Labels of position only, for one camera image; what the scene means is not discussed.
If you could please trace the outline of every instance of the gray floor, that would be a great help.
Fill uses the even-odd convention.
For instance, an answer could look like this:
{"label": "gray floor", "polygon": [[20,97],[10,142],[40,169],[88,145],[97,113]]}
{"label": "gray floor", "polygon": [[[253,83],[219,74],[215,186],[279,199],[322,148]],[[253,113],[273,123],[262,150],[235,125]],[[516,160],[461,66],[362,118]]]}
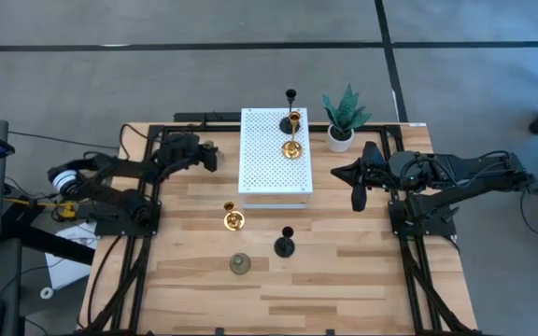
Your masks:
{"label": "gray floor", "polygon": [[[394,42],[538,40],[538,1],[384,0]],[[373,1],[0,0],[0,45],[380,41]],[[538,49],[396,49],[410,121],[427,122],[438,152],[472,157],[516,152],[538,176]],[[1,52],[0,119],[12,130],[116,145],[125,121],[171,121],[176,112],[297,105],[325,120],[320,95],[347,83],[373,121],[395,121],[381,49],[248,51]],[[29,190],[85,147],[11,135],[7,174]],[[518,194],[463,202],[457,217],[462,264],[479,327],[538,335],[538,236],[522,223]],[[538,228],[538,197],[525,200]],[[46,230],[60,227],[46,218]],[[44,263],[27,251],[24,268]],[[24,278],[22,311],[50,333],[75,326],[85,282],[36,295],[45,273]],[[28,327],[27,335],[40,335]]]}

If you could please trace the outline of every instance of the wooden plank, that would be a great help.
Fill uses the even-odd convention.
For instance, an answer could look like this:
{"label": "wooden plank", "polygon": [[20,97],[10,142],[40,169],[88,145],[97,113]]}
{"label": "wooden plank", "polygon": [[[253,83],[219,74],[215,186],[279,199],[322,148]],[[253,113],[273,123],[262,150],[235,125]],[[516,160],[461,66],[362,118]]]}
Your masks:
{"label": "wooden plank", "polygon": [[[133,126],[146,133],[149,124]],[[405,149],[432,152],[426,127],[401,125]],[[226,161],[215,173],[202,166],[180,171],[161,188],[159,234],[153,239],[138,331],[211,334],[409,334],[412,319],[397,238],[390,232],[389,195],[367,193],[364,212],[351,210],[348,185],[330,174],[352,163],[375,133],[357,133],[349,151],[332,153],[324,133],[311,133],[314,194],[305,210],[247,210],[241,231],[223,226],[223,204],[237,195],[239,133],[201,133],[213,140]],[[126,129],[124,143],[133,160],[143,156],[145,140]],[[115,178],[113,187],[135,188],[136,181]],[[278,257],[274,241],[284,226],[294,229],[296,251]],[[113,238],[99,242],[92,274]],[[460,257],[444,239],[428,237],[433,281],[460,320],[476,328]],[[95,290],[96,315],[118,284],[125,238],[110,254]],[[237,252],[252,259],[249,273],[235,275],[229,258]],[[86,323],[87,295],[80,314]],[[421,293],[425,325],[426,302]],[[124,306],[127,326],[132,296]]]}

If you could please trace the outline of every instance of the potted plant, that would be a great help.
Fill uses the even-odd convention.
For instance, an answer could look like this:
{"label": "potted plant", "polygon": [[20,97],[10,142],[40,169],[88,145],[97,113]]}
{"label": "potted plant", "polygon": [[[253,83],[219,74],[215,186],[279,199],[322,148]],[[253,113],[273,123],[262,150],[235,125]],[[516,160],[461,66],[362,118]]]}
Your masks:
{"label": "potted plant", "polygon": [[365,106],[356,108],[359,93],[352,92],[352,86],[347,85],[340,105],[335,108],[329,97],[323,94],[323,104],[327,110],[327,117],[331,125],[327,130],[327,148],[334,152],[346,151],[354,138],[354,129],[362,126],[370,117],[364,113]]}

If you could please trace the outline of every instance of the white paper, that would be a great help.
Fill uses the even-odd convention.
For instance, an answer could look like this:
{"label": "white paper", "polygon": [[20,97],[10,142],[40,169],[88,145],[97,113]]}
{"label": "white paper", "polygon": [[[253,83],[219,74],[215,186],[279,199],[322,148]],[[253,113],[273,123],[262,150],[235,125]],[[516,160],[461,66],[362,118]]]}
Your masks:
{"label": "white paper", "polygon": [[[95,224],[82,223],[72,228],[61,230],[55,235],[65,239],[71,239],[78,244],[86,245],[90,248],[97,247],[97,240],[94,235]],[[49,253],[45,254],[49,275],[51,279],[51,287],[55,290],[63,288],[78,279],[88,276],[91,273],[91,266],[85,265],[72,260],[63,260],[59,264],[61,258],[55,257]]]}

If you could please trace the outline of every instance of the black stand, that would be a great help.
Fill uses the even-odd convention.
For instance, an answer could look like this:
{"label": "black stand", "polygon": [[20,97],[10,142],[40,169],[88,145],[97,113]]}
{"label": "black stand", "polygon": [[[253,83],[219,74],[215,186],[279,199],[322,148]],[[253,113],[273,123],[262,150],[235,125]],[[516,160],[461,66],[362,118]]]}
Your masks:
{"label": "black stand", "polygon": [[[290,113],[291,113],[291,104],[294,103],[294,99],[296,99],[296,90],[289,89],[286,91],[286,98],[288,99],[288,104],[290,104]],[[291,123],[290,123],[290,116],[285,117],[279,122],[279,130],[285,134],[291,134]],[[295,133],[300,130],[300,123],[296,125]]]}
{"label": "black stand", "polygon": [[283,234],[283,237],[276,240],[273,249],[281,258],[289,258],[294,254],[294,250],[296,250],[296,245],[294,244],[294,241],[291,240],[291,236],[294,235],[294,230],[291,227],[285,227],[281,231],[281,234]]}

